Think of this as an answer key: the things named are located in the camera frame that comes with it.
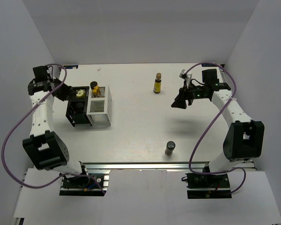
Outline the small brown bottle tan cap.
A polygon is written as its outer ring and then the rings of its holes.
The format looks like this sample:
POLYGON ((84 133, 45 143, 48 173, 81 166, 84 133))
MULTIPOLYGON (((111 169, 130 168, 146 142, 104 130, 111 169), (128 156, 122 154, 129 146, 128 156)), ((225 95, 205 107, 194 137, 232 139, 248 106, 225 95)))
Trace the small brown bottle tan cap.
POLYGON ((160 91, 161 91, 161 77, 162 77, 161 73, 156 74, 154 89, 153 89, 153 92, 156 94, 160 93, 160 91))

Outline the yellow spice jar black lid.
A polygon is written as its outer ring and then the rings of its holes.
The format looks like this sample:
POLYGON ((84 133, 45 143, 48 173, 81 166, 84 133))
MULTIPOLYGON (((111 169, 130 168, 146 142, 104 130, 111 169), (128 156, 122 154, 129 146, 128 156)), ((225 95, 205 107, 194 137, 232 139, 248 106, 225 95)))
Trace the yellow spice jar black lid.
POLYGON ((93 96, 95 96, 95 97, 101 96, 100 89, 99 89, 98 83, 96 81, 92 81, 90 83, 90 87, 91 87, 93 96))

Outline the dark spice jar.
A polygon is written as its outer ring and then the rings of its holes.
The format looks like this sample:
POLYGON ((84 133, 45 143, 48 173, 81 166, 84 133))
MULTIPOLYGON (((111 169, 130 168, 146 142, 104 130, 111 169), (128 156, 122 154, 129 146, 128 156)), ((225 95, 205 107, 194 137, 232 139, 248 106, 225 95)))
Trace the dark spice jar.
POLYGON ((74 110, 75 110, 75 113, 83 113, 84 112, 84 102, 83 101, 77 101, 74 104, 74 110))
POLYGON ((165 148, 165 155, 166 156, 171 156, 173 154, 173 151, 176 147, 176 144, 173 141, 168 141, 166 144, 166 148, 165 148))

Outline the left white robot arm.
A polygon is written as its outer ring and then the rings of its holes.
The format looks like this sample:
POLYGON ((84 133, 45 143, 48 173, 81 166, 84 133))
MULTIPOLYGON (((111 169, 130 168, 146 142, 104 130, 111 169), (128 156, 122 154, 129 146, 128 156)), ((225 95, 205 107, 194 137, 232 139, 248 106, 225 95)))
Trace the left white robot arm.
POLYGON ((28 84, 32 103, 32 125, 29 137, 22 145, 34 166, 39 170, 55 170, 74 177, 79 187, 89 183, 85 165, 72 161, 66 144, 54 131, 53 103, 55 98, 67 101, 77 95, 73 87, 54 78, 51 65, 33 68, 34 79, 28 84))

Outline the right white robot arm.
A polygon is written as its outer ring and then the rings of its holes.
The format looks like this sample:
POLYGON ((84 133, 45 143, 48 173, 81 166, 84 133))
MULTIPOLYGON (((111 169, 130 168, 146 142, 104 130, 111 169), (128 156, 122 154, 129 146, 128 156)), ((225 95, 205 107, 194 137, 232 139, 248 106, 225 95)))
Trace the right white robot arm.
POLYGON ((219 109, 216 117, 222 116, 229 128, 222 153, 208 162, 201 172, 203 183, 213 187, 218 183, 219 175, 244 161, 260 157, 265 126, 244 112, 234 98, 231 87, 219 81, 216 69, 203 70, 199 85, 192 84, 192 76, 185 70, 179 76, 184 80, 184 85, 171 107, 186 109, 196 99, 209 99, 219 109))

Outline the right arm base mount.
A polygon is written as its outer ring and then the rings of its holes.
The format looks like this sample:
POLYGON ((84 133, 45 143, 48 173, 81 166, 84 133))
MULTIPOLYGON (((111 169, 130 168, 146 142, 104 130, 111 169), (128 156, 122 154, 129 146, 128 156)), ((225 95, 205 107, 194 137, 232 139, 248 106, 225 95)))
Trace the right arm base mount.
POLYGON ((201 175, 186 173, 181 178, 186 183, 188 199, 232 198, 228 175, 201 175))

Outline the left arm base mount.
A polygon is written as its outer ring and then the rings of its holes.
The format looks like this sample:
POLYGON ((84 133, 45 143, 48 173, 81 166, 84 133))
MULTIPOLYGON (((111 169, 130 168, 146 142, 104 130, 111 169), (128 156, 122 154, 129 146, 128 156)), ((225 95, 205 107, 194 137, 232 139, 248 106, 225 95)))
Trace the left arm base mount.
POLYGON ((60 196, 104 196, 109 184, 110 171, 91 170, 89 176, 96 179, 95 183, 92 178, 88 177, 64 177, 61 182, 60 196))

